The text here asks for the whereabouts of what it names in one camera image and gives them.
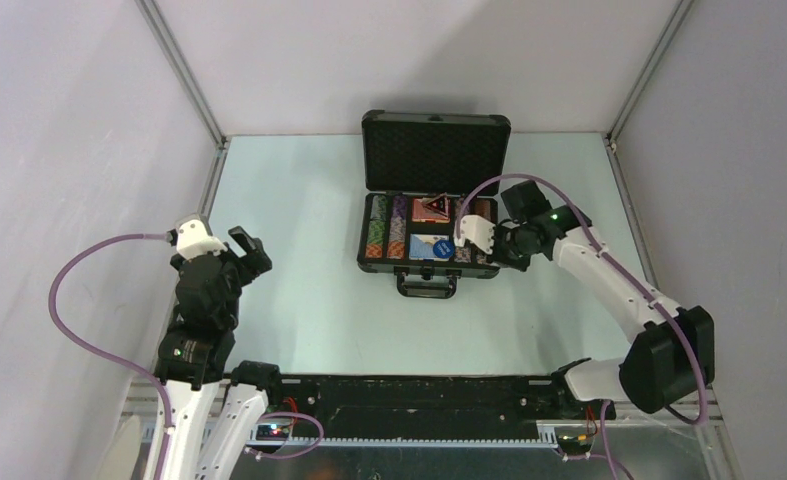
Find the triangular dealer button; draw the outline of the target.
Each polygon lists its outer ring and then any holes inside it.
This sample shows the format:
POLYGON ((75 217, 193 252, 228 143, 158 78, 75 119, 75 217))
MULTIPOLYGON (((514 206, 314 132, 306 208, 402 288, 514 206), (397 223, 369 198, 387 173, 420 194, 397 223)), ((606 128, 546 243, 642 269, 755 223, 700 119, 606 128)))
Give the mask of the triangular dealer button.
POLYGON ((442 218, 449 218, 450 216, 450 200, 446 193, 436 195, 424 199, 422 201, 424 208, 442 218))

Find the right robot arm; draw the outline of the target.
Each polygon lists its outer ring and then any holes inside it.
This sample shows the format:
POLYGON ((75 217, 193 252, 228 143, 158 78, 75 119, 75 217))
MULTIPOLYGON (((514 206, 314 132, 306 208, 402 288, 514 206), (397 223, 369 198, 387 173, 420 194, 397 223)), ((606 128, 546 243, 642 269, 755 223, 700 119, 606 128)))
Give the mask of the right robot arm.
POLYGON ((652 414, 708 421, 714 379, 714 321, 701 306, 685 308, 632 274, 611 253, 593 222, 570 200, 555 207, 533 178, 502 192, 507 219, 495 228, 493 259, 524 271, 542 255, 585 285, 629 343, 624 357, 563 367, 550 392, 554 411, 575 418, 593 400, 629 401, 652 414))

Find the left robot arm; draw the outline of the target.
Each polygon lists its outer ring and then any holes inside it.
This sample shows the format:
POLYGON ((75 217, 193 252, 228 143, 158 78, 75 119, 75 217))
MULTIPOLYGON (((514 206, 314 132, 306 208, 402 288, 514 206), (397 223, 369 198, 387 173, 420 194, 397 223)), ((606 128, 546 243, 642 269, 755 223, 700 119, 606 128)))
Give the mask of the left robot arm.
POLYGON ((170 234, 178 282, 158 348, 157 418, 164 425, 153 436, 146 467, 151 479, 228 478, 256 422, 285 403, 278 366, 243 361, 226 369, 242 290, 272 268, 260 239, 240 226, 229 235, 241 254, 199 215, 179 221, 170 234))

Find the blue round button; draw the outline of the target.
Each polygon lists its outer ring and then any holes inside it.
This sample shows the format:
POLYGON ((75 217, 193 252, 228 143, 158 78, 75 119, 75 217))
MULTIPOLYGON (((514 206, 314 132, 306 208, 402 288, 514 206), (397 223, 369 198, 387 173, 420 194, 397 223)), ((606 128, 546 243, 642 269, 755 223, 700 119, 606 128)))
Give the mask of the blue round button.
POLYGON ((432 253, 437 260, 448 260, 455 254, 455 245, 448 239, 436 240, 432 245, 432 253))

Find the black poker set case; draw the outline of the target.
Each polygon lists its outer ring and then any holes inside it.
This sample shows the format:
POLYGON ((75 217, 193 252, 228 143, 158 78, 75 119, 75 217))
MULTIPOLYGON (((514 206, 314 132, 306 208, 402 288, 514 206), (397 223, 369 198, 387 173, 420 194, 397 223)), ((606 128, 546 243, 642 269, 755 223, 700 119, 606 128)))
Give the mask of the black poker set case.
POLYGON ((404 297, 450 299, 462 278, 492 279, 498 266, 472 244, 455 246, 447 261, 408 258, 411 234, 447 235, 453 242, 456 221, 479 215, 499 220, 497 185, 480 193, 482 182, 503 172, 512 131, 500 114, 406 113, 370 110, 361 120, 365 187, 360 242, 356 261, 365 273, 391 274, 404 297), (450 200, 448 223, 411 220, 415 198, 446 193, 450 200), (369 219, 375 195, 388 198, 385 223, 369 219), (391 227, 392 200, 409 198, 407 225, 391 227))

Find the red playing card box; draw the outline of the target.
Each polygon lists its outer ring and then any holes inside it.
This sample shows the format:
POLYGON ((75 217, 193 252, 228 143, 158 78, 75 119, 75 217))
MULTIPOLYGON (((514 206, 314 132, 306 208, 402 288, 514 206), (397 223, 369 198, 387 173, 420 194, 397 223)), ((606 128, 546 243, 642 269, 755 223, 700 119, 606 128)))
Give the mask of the red playing card box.
POLYGON ((411 220, 416 223, 448 223, 449 200, 445 196, 415 198, 412 202, 411 220))

